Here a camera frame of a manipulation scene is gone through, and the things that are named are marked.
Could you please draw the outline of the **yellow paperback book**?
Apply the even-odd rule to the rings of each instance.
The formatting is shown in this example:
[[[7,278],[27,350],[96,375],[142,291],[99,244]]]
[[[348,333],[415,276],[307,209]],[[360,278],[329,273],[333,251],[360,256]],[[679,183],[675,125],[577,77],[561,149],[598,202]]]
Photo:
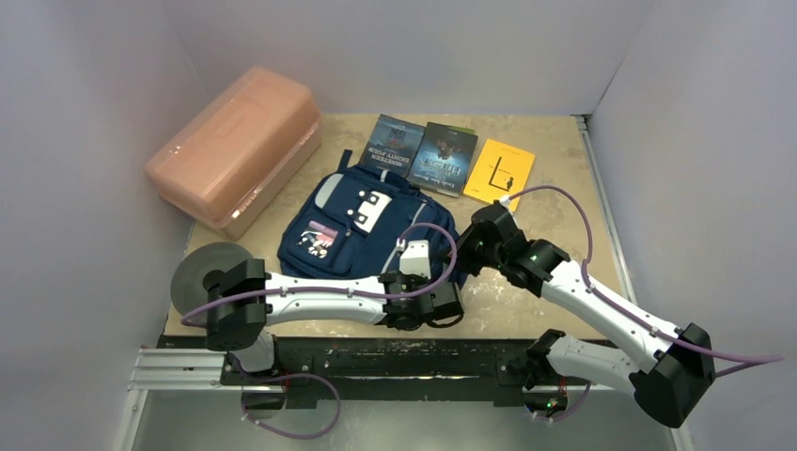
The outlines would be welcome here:
[[[529,151],[487,139],[462,193],[488,204],[517,194],[525,188],[535,160]]]

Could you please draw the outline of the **dark blue paperback book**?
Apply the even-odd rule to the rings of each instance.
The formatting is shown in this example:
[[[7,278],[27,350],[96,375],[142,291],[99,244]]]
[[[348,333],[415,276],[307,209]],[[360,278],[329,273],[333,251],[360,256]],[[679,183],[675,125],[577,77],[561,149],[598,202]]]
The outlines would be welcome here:
[[[439,194],[459,197],[467,181],[478,137],[428,122],[407,180]]]

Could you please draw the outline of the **navy blue student backpack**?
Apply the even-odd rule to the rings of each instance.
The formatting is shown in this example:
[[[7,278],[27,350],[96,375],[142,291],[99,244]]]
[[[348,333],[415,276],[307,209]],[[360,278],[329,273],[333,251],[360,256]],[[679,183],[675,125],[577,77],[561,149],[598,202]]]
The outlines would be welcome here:
[[[430,267],[439,277],[459,238],[452,213],[407,179],[361,164],[345,150],[336,172],[324,177],[289,223],[277,250],[283,274],[316,279],[355,279],[399,267],[398,238],[427,240]],[[309,220],[338,231],[330,255],[316,259],[296,246]]]

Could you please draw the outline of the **Nineteen Eighty-Four paperback book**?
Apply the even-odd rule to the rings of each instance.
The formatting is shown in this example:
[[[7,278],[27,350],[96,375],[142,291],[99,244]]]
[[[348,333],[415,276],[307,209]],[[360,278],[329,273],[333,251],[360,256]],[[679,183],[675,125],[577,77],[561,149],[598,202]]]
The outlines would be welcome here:
[[[425,131],[419,124],[379,115],[359,163],[406,177]]]

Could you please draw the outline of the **pink highlighter marker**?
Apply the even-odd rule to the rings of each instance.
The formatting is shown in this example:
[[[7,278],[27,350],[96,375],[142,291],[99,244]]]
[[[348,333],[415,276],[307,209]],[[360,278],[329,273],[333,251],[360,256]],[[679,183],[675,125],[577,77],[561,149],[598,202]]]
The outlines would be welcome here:
[[[338,231],[326,224],[309,220],[301,230],[296,246],[301,252],[316,259],[326,259],[335,244]]]

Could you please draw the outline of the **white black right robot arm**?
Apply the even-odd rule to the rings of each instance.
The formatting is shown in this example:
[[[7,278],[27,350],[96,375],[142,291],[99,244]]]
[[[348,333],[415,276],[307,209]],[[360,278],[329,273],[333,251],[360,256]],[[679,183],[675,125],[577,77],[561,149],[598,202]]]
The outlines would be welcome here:
[[[679,428],[716,379],[703,328],[657,318],[593,281],[566,251],[528,239],[499,203],[472,215],[458,241],[457,267],[472,275],[495,269],[608,339],[601,345],[547,330],[506,364],[527,389],[561,377],[596,382],[631,396],[658,423]]]

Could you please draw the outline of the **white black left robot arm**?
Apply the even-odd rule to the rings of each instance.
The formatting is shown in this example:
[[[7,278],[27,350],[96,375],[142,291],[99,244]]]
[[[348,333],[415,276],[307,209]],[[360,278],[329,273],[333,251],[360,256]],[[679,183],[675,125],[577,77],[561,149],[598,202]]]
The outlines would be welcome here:
[[[414,331],[458,324],[464,307],[456,283],[390,271],[360,279],[304,279],[265,271],[246,259],[206,276],[208,350],[232,353],[255,383],[279,375],[280,359],[267,326],[303,320],[343,320]]]

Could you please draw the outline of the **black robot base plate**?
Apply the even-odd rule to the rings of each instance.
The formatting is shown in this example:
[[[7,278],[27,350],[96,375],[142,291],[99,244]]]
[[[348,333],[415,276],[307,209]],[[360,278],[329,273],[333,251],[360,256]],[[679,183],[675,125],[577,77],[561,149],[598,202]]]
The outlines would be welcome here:
[[[257,375],[230,354],[221,383],[272,390],[289,409],[309,409],[335,395],[343,400],[482,401],[495,407],[557,414],[574,405],[585,381],[534,373],[531,339],[398,339],[281,337],[277,362]]]

